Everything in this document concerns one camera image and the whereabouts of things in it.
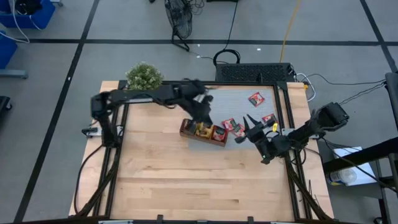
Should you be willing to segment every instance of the yellow cable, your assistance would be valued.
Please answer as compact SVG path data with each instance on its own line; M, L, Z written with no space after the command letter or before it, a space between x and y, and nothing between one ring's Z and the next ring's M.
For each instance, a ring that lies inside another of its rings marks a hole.
M294 18L296 17L300 3L301 3L301 0L297 0L297 4L296 4L296 7L294 8L293 16L290 19L289 26L288 26L286 34L285 34L284 43L282 44L282 50L280 51L279 63L282 63L282 59L284 57L285 43L286 43L287 37L289 36L289 32L290 32L290 29L292 28L293 21L294 21Z

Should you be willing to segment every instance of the wooden tabletop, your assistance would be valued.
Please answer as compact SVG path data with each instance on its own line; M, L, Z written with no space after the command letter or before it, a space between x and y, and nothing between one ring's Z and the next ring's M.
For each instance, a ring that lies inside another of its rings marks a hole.
M101 91L117 87L118 82L103 82ZM220 86L228 90L260 88L272 87ZM299 127L310 118L305 91L302 83L288 83L288 88L294 123ZM280 100L287 122L281 91ZM165 220L245 221L248 216L256 221L294 220L283 159L261 164L254 145L238 151L191 151L188 139L178 133L184 118L189 118L188 114L178 107L170 110L153 103L129 105L111 218L153 220L164 215ZM89 139L84 158L100 144L100 138ZM310 140L307 147L318 151L316 141ZM104 150L83 169L79 209L98 186L103 157ZM307 152L303 168L307 185L311 180L312 194L333 217L319 156ZM106 190L99 214L104 213L107 194ZM304 217L301 195L297 197Z

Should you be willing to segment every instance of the fan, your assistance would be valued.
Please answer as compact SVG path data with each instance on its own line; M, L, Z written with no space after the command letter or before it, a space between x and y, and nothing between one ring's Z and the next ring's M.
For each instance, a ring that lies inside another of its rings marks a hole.
M189 47L184 39L192 33L192 11L187 0L165 0L165 8L170 25L173 28L172 44L189 52ZM174 42L177 36L184 46Z

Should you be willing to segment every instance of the green plant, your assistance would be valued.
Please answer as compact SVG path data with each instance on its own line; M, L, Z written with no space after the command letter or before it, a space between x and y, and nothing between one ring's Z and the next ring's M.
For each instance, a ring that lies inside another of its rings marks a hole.
M126 72L130 90L153 90L162 84L163 75L153 65L140 62Z

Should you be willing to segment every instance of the white cable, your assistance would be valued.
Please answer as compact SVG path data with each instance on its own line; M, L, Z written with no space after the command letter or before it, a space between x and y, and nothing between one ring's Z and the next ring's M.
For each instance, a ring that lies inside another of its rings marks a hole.
M315 98L315 96L317 95L317 93L316 93L315 88L313 87L311 81L310 81L310 80L307 78L307 76L304 75L303 73L297 73L296 76L297 76L297 75L302 75L302 76L304 76L304 79L308 81L308 83L310 84L310 86L311 86L311 88L312 88L313 95L311 96L311 98L310 98L309 100L307 100L307 102L313 100L313 99Z
M12 7L12 15L13 15L13 17L14 17L14 22L15 22L17 28L19 29L19 32L21 32L21 34L26 38L26 40L18 40L18 39L12 38L12 37L10 37L10 36L7 36L6 34L3 34L2 32L0 32L0 34L3 35L3 36L5 36L5 37L7 37L8 39L11 39L11 40L14 40L14 41L17 41L17 42L22 42L22 43L27 43L27 44L29 44L29 43L30 43L29 38L25 35L25 33L23 33L23 31L21 30L21 28L19 28L19 25L18 25L18 22L17 22L17 18L15 17L15 0L12 0L12 6L13 6L13 7Z

